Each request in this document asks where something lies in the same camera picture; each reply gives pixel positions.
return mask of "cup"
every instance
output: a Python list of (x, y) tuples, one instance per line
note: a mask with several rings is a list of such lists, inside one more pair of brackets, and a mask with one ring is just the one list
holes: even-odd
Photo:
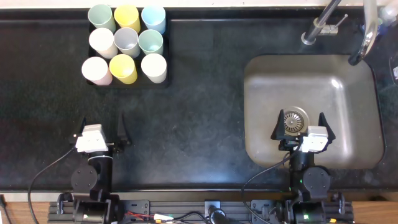
[(166, 79), (167, 62), (160, 54), (149, 54), (142, 59), (142, 71), (154, 83), (161, 83)]
[(137, 80), (137, 70), (133, 59), (125, 54), (117, 55), (109, 63), (112, 75), (124, 84), (132, 84)]
[(111, 59), (118, 54), (118, 48), (114, 44), (113, 33), (107, 28), (95, 29), (90, 34), (88, 42), (104, 58)]
[(140, 49), (138, 46), (138, 34), (132, 28), (122, 28), (114, 34), (114, 44), (118, 49), (132, 58), (138, 57)]
[(123, 5), (116, 8), (114, 11), (114, 19), (120, 27), (130, 27), (137, 33), (141, 30), (139, 23), (138, 10), (133, 5)]
[(138, 38), (139, 47), (146, 54), (163, 54), (163, 37), (156, 30), (145, 30)]
[(145, 7), (141, 12), (141, 18), (148, 29), (156, 30), (161, 34), (166, 31), (166, 11), (163, 7)]
[(112, 16), (112, 9), (104, 4), (93, 6), (88, 11), (88, 20), (96, 28), (107, 28), (114, 32), (116, 30), (116, 24)]
[(100, 57), (91, 57), (81, 66), (83, 76), (97, 85), (109, 85), (112, 82), (112, 74), (108, 64)]

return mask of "yellow cup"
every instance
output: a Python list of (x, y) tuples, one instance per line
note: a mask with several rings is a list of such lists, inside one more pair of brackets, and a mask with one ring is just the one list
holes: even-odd
[(141, 30), (138, 10), (133, 5), (127, 4), (117, 7), (114, 11), (114, 19), (122, 28), (129, 27), (134, 29), (137, 33)]
[(117, 55), (109, 63), (112, 75), (124, 84), (132, 84), (137, 80), (137, 70), (133, 59), (128, 55)]

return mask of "white wall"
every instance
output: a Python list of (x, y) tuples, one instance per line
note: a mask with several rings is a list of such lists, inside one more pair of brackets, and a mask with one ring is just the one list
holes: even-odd
[[(89, 8), (95, 4), (116, 7), (129, 3), (137, 7), (249, 7), (249, 6), (326, 6), (330, 0), (0, 0), (0, 8)], [(379, 6), (391, 0), (376, 0)], [(340, 6), (362, 6), (362, 0), (342, 0)]]

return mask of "faucet handle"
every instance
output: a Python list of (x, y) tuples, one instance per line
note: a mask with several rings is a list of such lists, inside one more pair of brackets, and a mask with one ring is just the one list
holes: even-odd
[(347, 14), (336, 25), (325, 25), (319, 35), (336, 35), (338, 33), (338, 26), (348, 17)]

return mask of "sink basin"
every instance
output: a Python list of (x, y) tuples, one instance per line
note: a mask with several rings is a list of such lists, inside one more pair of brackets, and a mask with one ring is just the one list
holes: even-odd
[(373, 73), (365, 62), (351, 66), (347, 55), (265, 55), (244, 71), (246, 150), (261, 166), (282, 160), (270, 138), (279, 111), (286, 133), (318, 125), (319, 113), (336, 135), (316, 165), (334, 169), (370, 169), (382, 158), (384, 143)]

